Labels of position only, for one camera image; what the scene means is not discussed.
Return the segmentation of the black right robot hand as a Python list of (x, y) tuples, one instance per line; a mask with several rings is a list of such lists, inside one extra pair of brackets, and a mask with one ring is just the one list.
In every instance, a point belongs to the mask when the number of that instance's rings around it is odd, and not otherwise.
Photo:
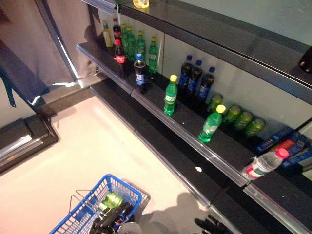
[(201, 220), (199, 218), (195, 218), (194, 222), (196, 225), (206, 231), (209, 231), (211, 234), (229, 234), (228, 228), (218, 221), (214, 223), (207, 219)]

